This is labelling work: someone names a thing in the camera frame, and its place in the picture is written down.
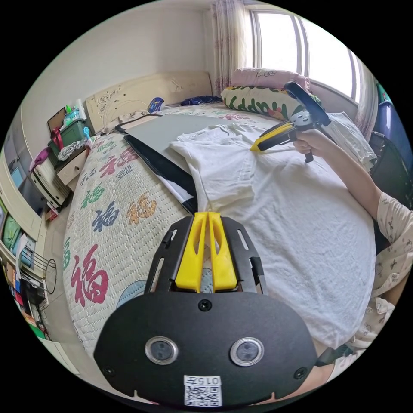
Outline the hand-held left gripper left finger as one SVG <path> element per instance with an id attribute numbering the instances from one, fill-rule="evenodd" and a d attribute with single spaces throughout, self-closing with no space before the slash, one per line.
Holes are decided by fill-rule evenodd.
<path id="1" fill-rule="evenodd" d="M 207 218 L 207 212 L 200 212 L 195 213 L 192 220 L 175 278 L 175 284 L 179 289 L 197 293 L 201 290 Z"/>

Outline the person's right hand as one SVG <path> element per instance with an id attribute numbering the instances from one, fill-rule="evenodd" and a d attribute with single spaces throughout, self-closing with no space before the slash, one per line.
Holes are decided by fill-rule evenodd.
<path id="1" fill-rule="evenodd" d="M 301 154 L 310 154 L 324 157 L 330 140 L 320 131 L 311 129 L 296 133 L 296 141 L 293 143 L 295 149 Z"/>

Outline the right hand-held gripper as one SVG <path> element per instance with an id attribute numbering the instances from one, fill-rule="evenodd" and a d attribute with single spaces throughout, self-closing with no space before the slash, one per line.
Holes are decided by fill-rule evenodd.
<path id="1" fill-rule="evenodd" d="M 266 130 L 259 139 L 250 147 L 251 151 L 263 152 L 274 146 L 285 145 L 296 141 L 296 133 L 304 132 L 315 128 L 308 111 L 302 111 L 293 115 L 289 120 L 282 122 Z"/>

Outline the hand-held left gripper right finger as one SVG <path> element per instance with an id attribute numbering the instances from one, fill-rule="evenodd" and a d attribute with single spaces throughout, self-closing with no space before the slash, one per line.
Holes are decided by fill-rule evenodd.
<path id="1" fill-rule="evenodd" d="M 213 292 L 236 289 L 238 280 L 221 215 L 208 213 Z"/>

